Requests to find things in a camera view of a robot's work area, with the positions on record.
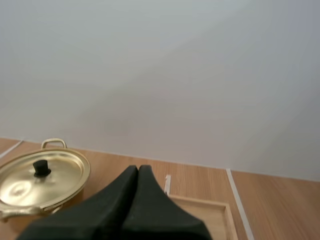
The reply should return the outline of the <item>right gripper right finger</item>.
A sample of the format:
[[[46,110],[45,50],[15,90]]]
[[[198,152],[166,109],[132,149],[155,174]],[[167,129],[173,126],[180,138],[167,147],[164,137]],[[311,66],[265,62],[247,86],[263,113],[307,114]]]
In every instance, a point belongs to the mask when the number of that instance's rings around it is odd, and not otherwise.
[[[205,223],[175,204],[158,184],[150,165],[138,170],[137,187],[121,227],[122,240],[209,240]]]

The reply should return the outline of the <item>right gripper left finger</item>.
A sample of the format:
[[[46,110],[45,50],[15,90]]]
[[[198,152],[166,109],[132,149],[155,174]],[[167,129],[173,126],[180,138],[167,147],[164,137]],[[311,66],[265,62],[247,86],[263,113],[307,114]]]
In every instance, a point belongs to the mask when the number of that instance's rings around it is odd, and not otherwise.
[[[20,240],[111,240],[126,218],[138,183],[138,169],[127,167],[88,199],[31,223]]]

